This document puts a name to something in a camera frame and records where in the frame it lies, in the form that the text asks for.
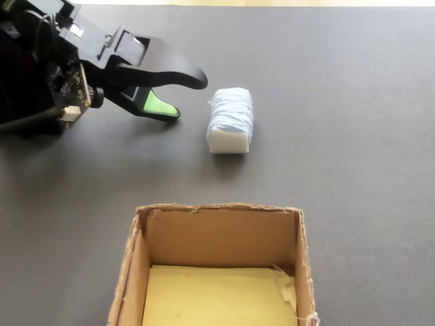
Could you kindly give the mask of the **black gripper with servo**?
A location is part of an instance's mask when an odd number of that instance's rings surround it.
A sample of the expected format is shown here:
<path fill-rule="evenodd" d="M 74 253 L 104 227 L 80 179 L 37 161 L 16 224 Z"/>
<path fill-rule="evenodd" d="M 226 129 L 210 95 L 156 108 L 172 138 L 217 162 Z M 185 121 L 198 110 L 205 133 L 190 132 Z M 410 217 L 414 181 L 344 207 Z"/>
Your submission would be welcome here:
<path fill-rule="evenodd" d="M 70 1 L 51 1 L 55 32 L 50 44 L 58 54 L 77 57 L 104 69 L 105 98 L 137 117 L 173 123 L 180 111 L 157 97 L 151 88 L 179 85 L 194 90 L 208 86 L 205 73 L 171 44 L 136 35 L 119 27 L 107 34 Z"/>

